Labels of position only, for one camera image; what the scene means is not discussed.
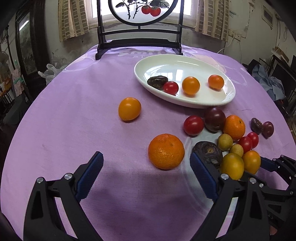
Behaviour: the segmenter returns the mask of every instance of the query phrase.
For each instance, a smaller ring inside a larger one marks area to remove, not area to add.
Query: orange fruit
[[[247,172],[250,172],[255,175],[261,165],[261,157],[258,154],[258,152],[254,150],[247,151],[242,156],[242,159],[244,161],[244,169]]]
[[[182,89],[187,95],[195,95],[200,89],[200,83],[197,78],[186,77],[182,82]]]
[[[183,143],[171,134],[161,134],[150,142],[149,160],[159,169],[169,170],[177,167],[184,158]]]
[[[244,162],[236,153],[229,153],[223,157],[220,173],[226,173],[233,180],[241,179],[244,173]]]
[[[215,90],[220,90],[224,86],[224,79],[216,74],[211,75],[207,80],[209,86]]]
[[[230,115],[226,118],[223,133],[230,135],[234,141],[241,139],[246,131],[246,126],[241,118]]]
[[[141,112],[141,103],[132,97],[123,99],[118,106],[118,115],[123,121],[136,119]]]

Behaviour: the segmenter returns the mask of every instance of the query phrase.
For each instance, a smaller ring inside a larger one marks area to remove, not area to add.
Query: metal screw
[[[227,180],[229,178],[229,176],[226,173],[222,173],[221,178],[224,180]]]
[[[257,182],[257,180],[253,177],[250,178],[250,183],[255,184]]]
[[[37,178],[36,182],[37,183],[42,183],[43,182],[43,178],[42,177]]]
[[[71,178],[72,178],[72,174],[71,173],[67,173],[66,175],[64,175],[64,178],[66,179],[66,180],[70,180]]]

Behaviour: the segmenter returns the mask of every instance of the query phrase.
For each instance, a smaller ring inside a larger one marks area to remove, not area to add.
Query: purple tablecloth
[[[274,135],[260,136],[256,151],[267,158],[280,154],[296,158],[296,147],[284,118],[268,94],[232,58],[202,49],[183,47],[185,56],[206,61],[227,74],[237,93],[223,107],[246,123],[256,117],[274,124]],[[185,108],[144,89],[133,73],[141,58],[172,53],[163,48],[120,48],[95,61],[96,46],[61,72],[33,102],[21,121],[7,154],[1,181],[1,210],[23,237],[28,199],[36,181],[60,179],[86,163],[95,151],[104,155],[104,167],[81,206],[105,241],[186,241],[203,222],[209,207],[188,188],[182,165],[161,171],[148,160],[150,141],[171,133],[185,143],[182,125],[191,114]],[[142,104],[140,117],[124,123],[118,104],[125,97]],[[287,185],[277,174],[259,170],[271,187]],[[62,212],[61,202],[58,208]],[[69,221],[61,218],[69,234]]]

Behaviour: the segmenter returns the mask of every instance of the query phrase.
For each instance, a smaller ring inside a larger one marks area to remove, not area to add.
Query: red tomato
[[[179,90],[179,86],[174,81],[166,82],[165,85],[163,86],[163,91],[171,95],[177,94],[178,90]]]
[[[188,117],[183,124],[184,131],[190,136],[196,136],[202,132],[204,123],[202,118],[196,115]]]
[[[142,11],[142,13],[143,14],[149,14],[150,12],[151,12],[151,7],[150,6],[143,6],[142,8],[141,8],[141,11]]]
[[[242,137],[238,144],[240,144],[242,146],[242,148],[244,149],[244,153],[246,153],[247,151],[250,151],[252,149],[252,140],[249,137]]]
[[[251,139],[251,141],[252,141],[252,148],[255,148],[259,143],[259,137],[258,137],[257,133],[250,132],[247,135],[247,137],[249,137]]]
[[[161,12],[161,9],[159,7],[152,7],[151,8],[151,11],[150,11],[150,14],[153,16],[153,17],[157,17]]]

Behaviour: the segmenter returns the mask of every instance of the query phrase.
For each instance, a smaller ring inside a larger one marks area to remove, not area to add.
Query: blue gripper pad
[[[207,198],[210,198],[215,202],[218,198],[217,184],[205,165],[194,152],[190,155],[190,166]]]
[[[92,185],[94,184],[94,181],[103,167],[103,163],[103,154],[99,152],[88,165],[87,169],[77,182],[77,191],[75,197],[78,202],[87,197]]]
[[[269,172],[274,172],[276,170],[276,164],[265,157],[261,157],[261,167]]]

